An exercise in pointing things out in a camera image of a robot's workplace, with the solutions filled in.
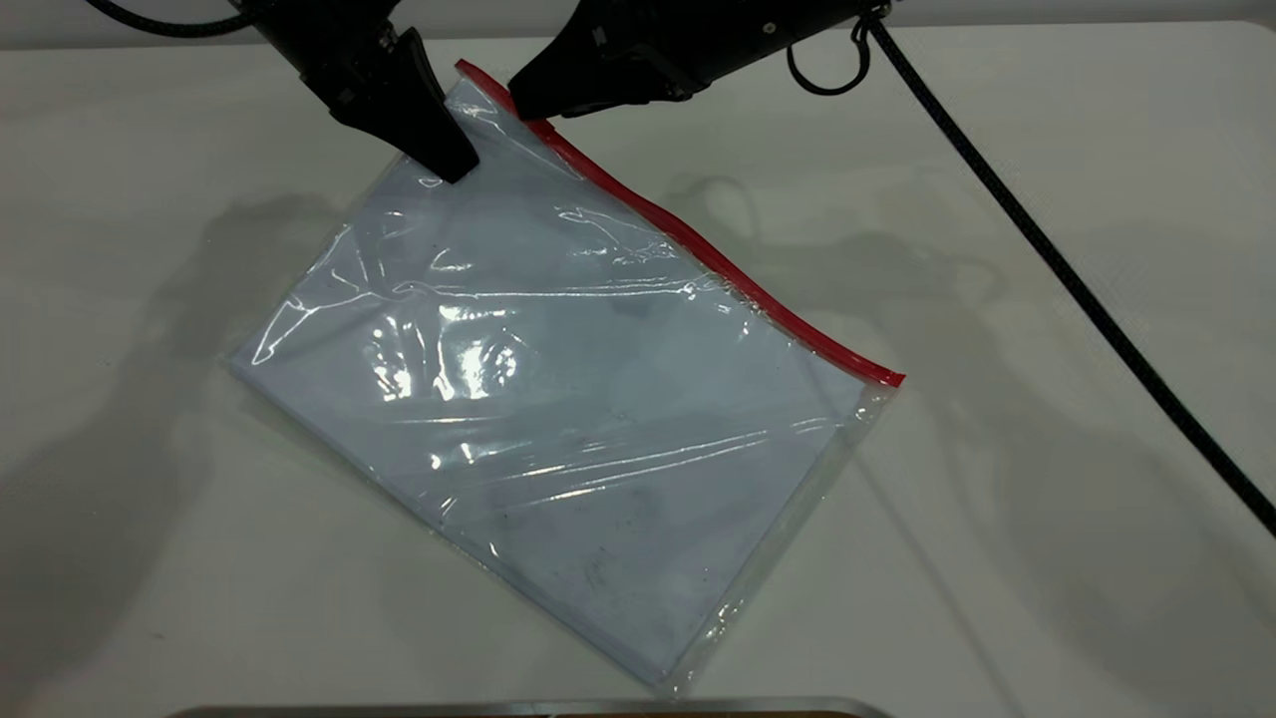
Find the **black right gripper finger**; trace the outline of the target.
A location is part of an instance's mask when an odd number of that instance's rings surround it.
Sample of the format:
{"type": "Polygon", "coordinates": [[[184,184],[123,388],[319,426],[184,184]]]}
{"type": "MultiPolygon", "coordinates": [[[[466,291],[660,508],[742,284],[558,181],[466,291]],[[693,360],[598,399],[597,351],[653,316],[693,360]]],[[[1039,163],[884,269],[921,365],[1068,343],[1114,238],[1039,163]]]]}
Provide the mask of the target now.
{"type": "Polygon", "coordinates": [[[588,117],[611,108],[647,106],[656,102],[685,102],[698,88],[676,85],[573,85],[561,97],[561,119],[588,117]]]}
{"type": "Polygon", "coordinates": [[[524,120],[561,117],[573,85],[651,85],[651,73],[627,56],[606,56],[584,34],[560,34],[510,78],[507,91],[524,120]]]}

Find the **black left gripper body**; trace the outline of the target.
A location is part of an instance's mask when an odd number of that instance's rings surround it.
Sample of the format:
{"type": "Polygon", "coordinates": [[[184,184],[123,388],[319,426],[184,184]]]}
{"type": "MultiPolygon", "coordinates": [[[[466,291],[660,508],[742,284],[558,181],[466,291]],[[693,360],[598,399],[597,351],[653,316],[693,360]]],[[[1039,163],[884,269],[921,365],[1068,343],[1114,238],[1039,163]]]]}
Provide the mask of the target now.
{"type": "Polygon", "coordinates": [[[352,101],[396,55],[397,1],[255,1],[254,28],[322,101],[352,101]]]}

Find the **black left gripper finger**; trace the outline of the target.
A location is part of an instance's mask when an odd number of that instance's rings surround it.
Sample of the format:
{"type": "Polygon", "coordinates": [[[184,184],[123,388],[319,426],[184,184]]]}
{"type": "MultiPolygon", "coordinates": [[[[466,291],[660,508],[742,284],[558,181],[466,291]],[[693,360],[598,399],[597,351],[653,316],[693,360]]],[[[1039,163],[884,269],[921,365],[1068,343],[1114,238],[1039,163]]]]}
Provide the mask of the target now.
{"type": "Polygon", "coordinates": [[[396,147],[441,181],[459,182],[478,167],[478,150],[447,108],[420,38],[399,38],[369,85],[341,102],[334,119],[396,147]]]}

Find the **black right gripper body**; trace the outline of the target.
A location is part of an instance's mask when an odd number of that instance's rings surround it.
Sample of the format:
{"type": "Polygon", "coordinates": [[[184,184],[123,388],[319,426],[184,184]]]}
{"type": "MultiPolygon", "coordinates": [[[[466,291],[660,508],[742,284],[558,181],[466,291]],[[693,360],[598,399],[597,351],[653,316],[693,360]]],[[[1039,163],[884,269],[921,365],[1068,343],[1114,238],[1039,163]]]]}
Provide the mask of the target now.
{"type": "Polygon", "coordinates": [[[567,65],[610,88],[689,97],[857,10],[857,1],[582,1],[567,26],[567,65]]]}

